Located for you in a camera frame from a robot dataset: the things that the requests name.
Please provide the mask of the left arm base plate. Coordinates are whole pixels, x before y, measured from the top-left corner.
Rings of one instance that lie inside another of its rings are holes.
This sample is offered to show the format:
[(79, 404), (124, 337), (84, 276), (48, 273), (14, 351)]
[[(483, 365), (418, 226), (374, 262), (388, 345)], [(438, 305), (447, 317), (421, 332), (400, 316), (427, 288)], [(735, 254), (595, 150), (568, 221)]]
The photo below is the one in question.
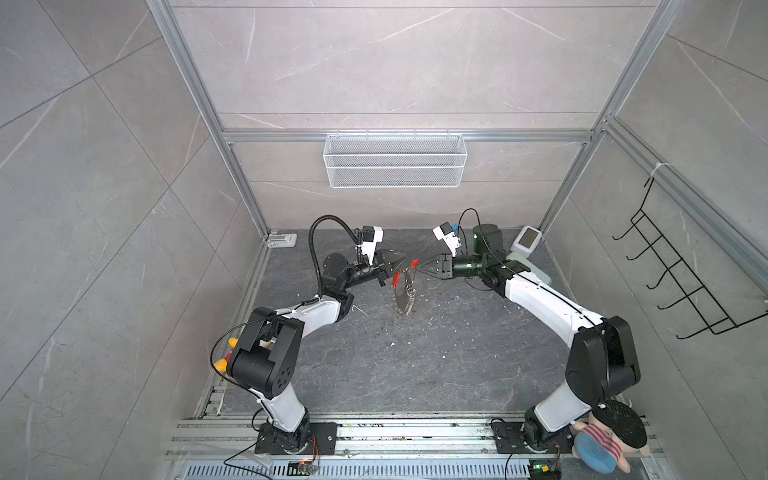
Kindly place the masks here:
[(285, 432), (270, 423), (260, 425), (255, 454), (333, 455), (339, 425), (331, 422), (302, 424), (295, 432)]

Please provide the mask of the grey key organizer red handle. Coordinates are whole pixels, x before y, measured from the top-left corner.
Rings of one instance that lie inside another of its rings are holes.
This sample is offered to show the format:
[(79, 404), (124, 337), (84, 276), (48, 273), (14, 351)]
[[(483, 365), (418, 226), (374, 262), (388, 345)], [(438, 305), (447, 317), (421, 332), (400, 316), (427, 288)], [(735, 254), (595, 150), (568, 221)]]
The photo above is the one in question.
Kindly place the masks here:
[(401, 315), (409, 315), (415, 304), (415, 273), (419, 260), (405, 261), (395, 270), (392, 278), (397, 312)]

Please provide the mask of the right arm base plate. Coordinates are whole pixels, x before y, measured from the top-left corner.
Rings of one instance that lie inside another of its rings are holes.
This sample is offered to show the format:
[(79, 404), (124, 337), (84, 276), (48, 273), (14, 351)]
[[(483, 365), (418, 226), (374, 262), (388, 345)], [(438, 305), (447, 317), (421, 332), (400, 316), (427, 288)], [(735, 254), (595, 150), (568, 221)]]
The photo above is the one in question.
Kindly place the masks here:
[(573, 435), (567, 429), (531, 446), (524, 438), (523, 422), (496, 418), (489, 422), (489, 427), (499, 454), (569, 454), (573, 446)]

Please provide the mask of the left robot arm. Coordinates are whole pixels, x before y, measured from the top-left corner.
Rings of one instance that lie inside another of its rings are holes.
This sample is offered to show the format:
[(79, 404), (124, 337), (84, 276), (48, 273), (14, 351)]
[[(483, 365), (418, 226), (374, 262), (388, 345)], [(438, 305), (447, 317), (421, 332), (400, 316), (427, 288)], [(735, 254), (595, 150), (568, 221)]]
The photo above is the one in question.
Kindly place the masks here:
[(378, 251), (371, 264), (363, 254), (351, 263), (333, 253), (319, 265), (318, 295), (292, 307), (252, 311), (239, 336), (228, 340), (229, 353), (211, 365), (225, 380), (256, 397), (267, 415), (264, 438), (274, 439), (289, 454), (302, 453), (314, 442), (309, 412), (292, 385), (302, 340), (349, 313), (354, 302), (350, 287), (371, 280), (385, 286), (408, 265), (406, 256), (386, 260)]

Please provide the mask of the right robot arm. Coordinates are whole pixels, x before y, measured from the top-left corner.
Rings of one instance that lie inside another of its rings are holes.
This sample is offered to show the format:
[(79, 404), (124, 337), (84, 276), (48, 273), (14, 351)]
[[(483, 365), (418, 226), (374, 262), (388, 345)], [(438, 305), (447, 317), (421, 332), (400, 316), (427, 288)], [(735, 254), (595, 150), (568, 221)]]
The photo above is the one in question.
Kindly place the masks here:
[(506, 300), (533, 314), (568, 347), (565, 379), (525, 413), (521, 436), (533, 452), (543, 452), (583, 415), (639, 383), (641, 372), (631, 327), (581, 307), (544, 282), (527, 264), (505, 253), (494, 224), (478, 224), (473, 251), (461, 254), (462, 229), (444, 222), (433, 229), (449, 251), (437, 256), (440, 279), (477, 277)]

